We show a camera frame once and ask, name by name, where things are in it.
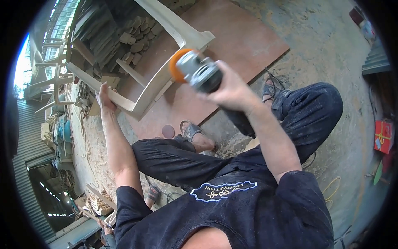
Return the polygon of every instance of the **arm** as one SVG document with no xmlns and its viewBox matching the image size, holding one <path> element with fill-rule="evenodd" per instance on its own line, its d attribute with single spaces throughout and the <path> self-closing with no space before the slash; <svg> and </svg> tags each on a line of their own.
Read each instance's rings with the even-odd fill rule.
<svg viewBox="0 0 398 249">
<path fill-rule="evenodd" d="M 130 186 L 144 198 L 134 152 L 117 122 L 117 107 L 109 99 L 106 82 L 102 84 L 97 100 L 101 107 L 109 167 L 115 176 L 116 187 Z"/>
<path fill-rule="evenodd" d="M 242 78 L 225 62 L 217 61 L 224 76 L 219 89 L 205 98 L 225 108 L 243 111 L 259 137 L 267 167 L 277 183 L 289 172 L 301 170 L 299 156 L 279 121 Z"/>
</svg>

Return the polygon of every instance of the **yellow cable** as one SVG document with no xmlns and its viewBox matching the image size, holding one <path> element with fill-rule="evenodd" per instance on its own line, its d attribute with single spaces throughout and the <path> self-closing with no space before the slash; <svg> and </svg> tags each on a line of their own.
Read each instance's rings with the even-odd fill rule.
<svg viewBox="0 0 398 249">
<path fill-rule="evenodd" d="M 325 188 L 325 190 L 322 191 L 322 194 L 323 194 L 323 193 L 330 187 L 330 185 L 331 185 L 334 181 L 336 181 L 337 179 L 339 179 L 339 184 L 337 185 L 336 190 L 333 192 L 333 194 L 331 194 L 331 196 L 325 198 L 325 202 L 326 202 L 326 203 L 331 202 L 331 205 L 330 205 L 330 207 L 328 208 L 328 210 L 329 210 L 329 209 L 332 207 L 332 205 L 333 205 L 333 201 L 330 200 L 330 198 L 332 198 L 332 196 L 337 192 L 337 189 L 339 189 L 339 187 L 340 187 L 340 182 L 341 182 L 341 177 L 338 176 L 338 177 L 334 178 L 334 179 L 329 183 L 329 185 Z"/>
</svg>

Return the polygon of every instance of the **sanding disc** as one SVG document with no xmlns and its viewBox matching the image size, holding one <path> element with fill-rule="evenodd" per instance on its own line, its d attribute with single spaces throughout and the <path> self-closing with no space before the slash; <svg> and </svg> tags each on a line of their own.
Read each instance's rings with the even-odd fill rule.
<svg viewBox="0 0 398 249">
<path fill-rule="evenodd" d="M 184 75 L 181 73 L 181 71 L 176 67 L 177 61 L 186 53 L 189 51 L 192 51 L 193 49 L 180 49 L 178 50 L 170 59 L 169 61 L 169 71 L 170 74 L 173 76 L 173 78 L 180 83 L 187 83 L 186 80 L 184 79 Z"/>
<path fill-rule="evenodd" d="M 167 139 L 172 139 L 174 137 L 174 128 L 171 125 L 165 125 L 162 128 L 162 135 Z"/>
</svg>

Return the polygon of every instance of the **sandpaper disc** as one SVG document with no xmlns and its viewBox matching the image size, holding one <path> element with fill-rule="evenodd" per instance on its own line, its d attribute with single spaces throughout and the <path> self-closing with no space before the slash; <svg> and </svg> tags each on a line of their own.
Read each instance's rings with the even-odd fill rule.
<svg viewBox="0 0 398 249">
<path fill-rule="evenodd" d="M 167 139 L 172 139 L 174 137 L 174 128 L 171 125 L 165 125 L 162 128 L 162 134 Z"/>
</svg>

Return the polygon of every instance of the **dark jeans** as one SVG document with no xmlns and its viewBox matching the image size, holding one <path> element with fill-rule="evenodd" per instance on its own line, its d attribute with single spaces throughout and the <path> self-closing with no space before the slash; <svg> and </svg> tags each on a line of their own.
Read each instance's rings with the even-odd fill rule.
<svg viewBox="0 0 398 249">
<path fill-rule="evenodd" d="M 303 164 L 339 121 L 343 101 L 334 86 L 320 82 L 281 92 L 272 104 L 272 112 L 282 121 Z M 259 146 L 229 159 L 195 153 L 193 145 L 181 136 L 140 140 L 131 147 L 142 173 L 185 191 L 234 171 L 262 171 L 272 176 Z"/>
</svg>

